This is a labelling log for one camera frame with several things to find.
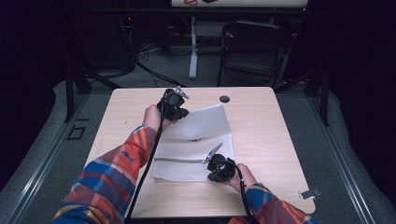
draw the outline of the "hand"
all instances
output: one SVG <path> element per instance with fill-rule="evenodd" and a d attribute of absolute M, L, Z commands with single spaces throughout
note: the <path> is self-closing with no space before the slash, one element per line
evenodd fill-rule
<path fill-rule="evenodd" d="M 245 164 L 239 163 L 238 168 L 239 170 L 241 170 L 242 177 L 244 177 L 245 191 L 247 191 L 252 185 L 257 183 L 257 180 Z M 239 174 L 236 171 L 236 168 L 235 168 L 235 175 L 233 176 L 233 178 L 225 182 L 225 184 L 233 187 L 233 189 L 235 189 L 239 193 L 241 192 Z"/>
<path fill-rule="evenodd" d="M 158 131 L 158 129 L 160 128 L 160 122 L 161 122 L 161 113 L 158 110 L 157 106 L 150 105 L 149 107 L 147 107 L 145 111 L 145 117 L 143 119 L 143 125 L 147 125 L 150 128 L 154 129 L 155 131 Z M 167 127 L 169 127 L 169 125 L 174 123 L 175 121 L 165 119 L 163 121 L 163 131 Z"/>

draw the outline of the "table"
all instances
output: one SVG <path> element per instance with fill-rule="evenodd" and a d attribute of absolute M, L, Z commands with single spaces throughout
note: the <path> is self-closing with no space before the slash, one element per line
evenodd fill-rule
<path fill-rule="evenodd" d="M 197 0 L 197 5 L 193 7 L 305 7 L 308 0 L 218 0 L 212 3 L 206 3 Z M 184 3 L 184 0 L 172 0 L 172 7 L 191 7 Z M 196 21 L 195 16 L 191 17 L 191 62 L 190 62 L 190 79 L 197 77 L 197 45 L 196 45 Z"/>
<path fill-rule="evenodd" d="M 165 89 L 117 89 L 109 100 L 87 159 L 103 155 L 124 143 L 141 124 L 146 107 L 156 104 Z M 221 104 L 221 95 L 233 135 L 235 161 L 247 164 L 278 198 L 311 214 L 312 200 L 299 191 L 308 190 L 288 129 L 272 89 L 267 87 L 184 88 L 190 99 L 183 108 L 194 110 Z M 151 177 L 140 190 L 132 217 L 229 217 L 244 216 L 241 196 L 228 186 L 213 182 L 168 182 Z"/>

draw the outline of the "right hand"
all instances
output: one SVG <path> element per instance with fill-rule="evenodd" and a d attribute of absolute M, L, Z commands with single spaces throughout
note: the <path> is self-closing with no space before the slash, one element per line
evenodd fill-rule
<path fill-rule="evenodd" d="M 237 166 L 239 170 L 241 170 L 242 177 L 244 178 L 244 183 L 245 183 L 245 191 L 247 191 L 252 185 L 257 183 L 257 180 L 245 164 L 239 163 Z M 239 193 L 241 192 L 239 174 L 236 171 L 236 168 L 235 168 L 235 175 L 233 176 L 233 178 L 231 178 L 229 181 L 225 182 L 224 184 L 231 186 Z"/>

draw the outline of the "plaid shirt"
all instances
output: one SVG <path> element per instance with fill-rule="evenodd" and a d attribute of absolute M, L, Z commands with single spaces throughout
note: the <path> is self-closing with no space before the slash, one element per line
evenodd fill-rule
<path fill-rule="evenodd" d="M 156 134 L 140 126 L 123 145 L 90 162 L 52 223 L 123 223 L 139 169 L 148 161 Z M 263 184 L 255 184 L 247 191 L 247 203 L 260 223 L 317 223 L 293 205 L 280 201 Z M 233 217 L 230 224 L 236 223 L 247 222 Z"/>

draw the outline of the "white paper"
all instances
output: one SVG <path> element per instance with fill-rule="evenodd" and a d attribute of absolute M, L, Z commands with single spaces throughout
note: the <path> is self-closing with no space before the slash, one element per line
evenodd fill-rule
<path fill-rule="evenodd" d="M 217 153 L 234 160 L 233 139 L 223 105 L 191 111 L 163 132 L 152 176 L 169 181 L 210 181 L 207 164 L 202 161 L 220 143 L 223 145 Z"/>

